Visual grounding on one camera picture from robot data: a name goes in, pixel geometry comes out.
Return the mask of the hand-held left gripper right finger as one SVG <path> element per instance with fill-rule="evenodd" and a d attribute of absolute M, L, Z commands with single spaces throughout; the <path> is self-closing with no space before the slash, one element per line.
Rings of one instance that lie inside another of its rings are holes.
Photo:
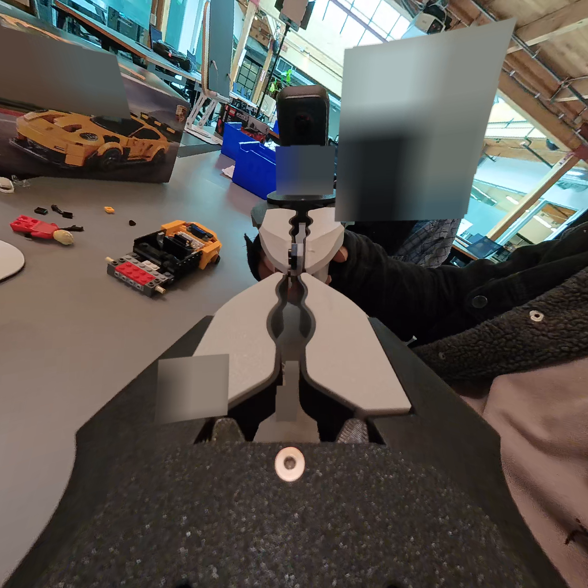
<path fill-rule="evenodd" d="M 301 275 L 311 334 L 305 379 L 362 416 L 406 415 L 412 406 L 368 316 L 311 275 Z"/>

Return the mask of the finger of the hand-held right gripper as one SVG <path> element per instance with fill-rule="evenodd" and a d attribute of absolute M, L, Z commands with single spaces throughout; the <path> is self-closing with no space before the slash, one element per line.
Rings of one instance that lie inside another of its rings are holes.
<path fill-rule="evenodd" d="M 292 246 L 292 220 L 296 212 L 290 209 L 268 209 L 265 212 L 259 237 L 263 252 L 274 267 L 287 275 L 288 252 Z"/>
<path fill-rule="evenodd" d="M 327 276 L 329 263 L 343 245 L 344 227 L 334 219 L 334 209 L 311 209 L 305 227 L 303 271 Z"/>

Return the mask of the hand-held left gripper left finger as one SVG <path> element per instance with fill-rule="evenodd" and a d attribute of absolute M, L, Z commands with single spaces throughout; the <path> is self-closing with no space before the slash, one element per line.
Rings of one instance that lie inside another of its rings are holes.
<path fill-rule="evenodd" d="M 279 372 L 269 319 L 279 306 L 281 274 L 273 274 L 227 301 L 214 315 L 195 357 L 228 355 L 228 406 L 270 385 Z"/>

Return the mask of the small lego subassembly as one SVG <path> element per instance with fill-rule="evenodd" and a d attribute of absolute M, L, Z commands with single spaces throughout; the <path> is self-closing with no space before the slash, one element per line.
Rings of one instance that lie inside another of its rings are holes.
<path fill-rule="evenodd" d="M 288 252 L 288 261 L 288 297 L 289 299 L 294 299 L 299 295 L 299 277 L 304 272 L 305 246 L 303 243 L 292 243 Z"/>

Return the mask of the dark lego box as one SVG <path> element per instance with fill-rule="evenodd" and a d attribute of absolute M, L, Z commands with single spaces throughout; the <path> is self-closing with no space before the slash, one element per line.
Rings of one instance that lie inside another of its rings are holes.
<path fill-rule="evenodd" d="M 269 140 L 270 128 L 265 123 L 230 104 L 223 104 L 217 121 L 216 133 L 224 136 L 224 128 L 228 123 L 236 122 L 237 129 L 259 142 Z"/>

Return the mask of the orange black lego car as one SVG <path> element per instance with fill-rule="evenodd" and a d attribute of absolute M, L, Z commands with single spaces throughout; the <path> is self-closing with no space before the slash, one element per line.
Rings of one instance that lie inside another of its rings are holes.
<path fill-rule="evenodd" d="M 175 220 L 134 240 L 130 253 L 106 257 L 107 274 L 152 298 L 197 270 L 220 261 L 217 234 L 197 222 Z"/>

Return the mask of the lego car box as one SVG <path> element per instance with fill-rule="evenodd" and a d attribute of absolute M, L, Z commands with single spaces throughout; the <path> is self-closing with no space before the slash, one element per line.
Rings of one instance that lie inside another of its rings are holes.
<path fill-rule="evenodd" d="M 150 72 L 1 14 L 1 176 L 168 182 L 189 103 Z"/>

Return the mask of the red and tan lego figure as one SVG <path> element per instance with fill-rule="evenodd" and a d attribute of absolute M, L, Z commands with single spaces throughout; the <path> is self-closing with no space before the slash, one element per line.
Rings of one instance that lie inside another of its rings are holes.
<path fill-rule="evenodd" d="M 12 231 L 31 239 L 54 240 L 61 245 L 72 245 L 74 243 L 74 237 L 70 231 L 61 229 L 57 224 L 41 221 L 33 217 L 21 215 L 10 223 L 10 227 Z"/>

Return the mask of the person's right hand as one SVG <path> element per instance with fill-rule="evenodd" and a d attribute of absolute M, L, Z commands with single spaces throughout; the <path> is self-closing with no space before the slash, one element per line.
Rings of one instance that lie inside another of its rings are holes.
<path fill-rule="evenodd" d="M 334 255 L 332 259 L 332 263 L 343 263 L 348 258 L 348 250 L 344 246 L 341 246 L 339 250 Z M 259 263 L 258 263 L 258 274 L 260 279 L 265 279 L 269 277 L 273 273 L 281 273 L 281 270 L 274 267 L 271 261 L 268 260 L 266 254 L 263 250 L 259 253 Z"/>

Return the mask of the blue plastic storage bin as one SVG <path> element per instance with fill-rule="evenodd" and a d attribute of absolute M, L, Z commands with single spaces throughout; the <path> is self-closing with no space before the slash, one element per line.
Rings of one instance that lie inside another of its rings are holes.
<path fill-rule="evenodd" d="M 240 142 L 232 182 L 267 200 L 276 190 L 275 151 L 257 141 Z"/>
<path fill-rule="evenodd" d="M 237 160 L 241 143 L 258 142 L 265 144 L 276 137 L 271 131 L 266 133 L 254 126 L 244 126 L 242 122 L 225 122 L 221 153 L 232 160 Z"/>

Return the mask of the studio light on stand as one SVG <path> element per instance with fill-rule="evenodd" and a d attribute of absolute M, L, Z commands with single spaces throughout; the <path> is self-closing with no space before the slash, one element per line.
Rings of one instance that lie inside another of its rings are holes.
<path fill-rule="evenodd" d="M 257 119 L 260 119 L 262 107 L 267 102 L 266 97 L 275 99 L 279 91 L 284 87 L 285 82 L 281 78 L 275 77 L 275 70 L 281 56 L 285 37 L 291 29 L 298 32 L 300 28 L 303 30 L 307 28 L 314 5 L 314 1 L 275 2 L 275 8 L 279 11 L 279 20 L 285 25 L 285 28 L 282 30 L 281 26 L 277 25 L 275 40 L 269 45 L 268 57 L 270 58 L 271 67 L 268 68 L 264 78 L 266 85 L 255 113 Z"/>

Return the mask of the blue plaid shirt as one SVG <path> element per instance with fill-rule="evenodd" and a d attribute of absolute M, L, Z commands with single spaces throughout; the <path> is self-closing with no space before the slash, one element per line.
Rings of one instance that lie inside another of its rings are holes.
<path fill-rule="evenodd" d="M 447 259 L 462 219 L 419 221 L 392 257 L 424 268 L 438 268 Z"/>

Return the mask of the grey divider panel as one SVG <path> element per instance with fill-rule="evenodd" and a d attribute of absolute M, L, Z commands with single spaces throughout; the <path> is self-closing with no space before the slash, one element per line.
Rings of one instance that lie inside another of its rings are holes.
<path fill-rule="evenodd" d="M 232 48 L 233 1 L 206 1 L 202 19 L 202 63 L 200 94 L 187 118 L 185 132 L 205 143 L 221 145 L 222 138 L 205 126 L 219 104 L 229 104 Z"/>

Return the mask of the beige sweatshirt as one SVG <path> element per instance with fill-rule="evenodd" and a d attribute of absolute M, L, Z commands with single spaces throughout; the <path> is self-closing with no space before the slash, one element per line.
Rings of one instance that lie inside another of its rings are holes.
<path fill-rule="evenodd" d="M 451 386 L 499 434 L 535 540 L 570 587 L 587 587 L 587 358 Z"/>

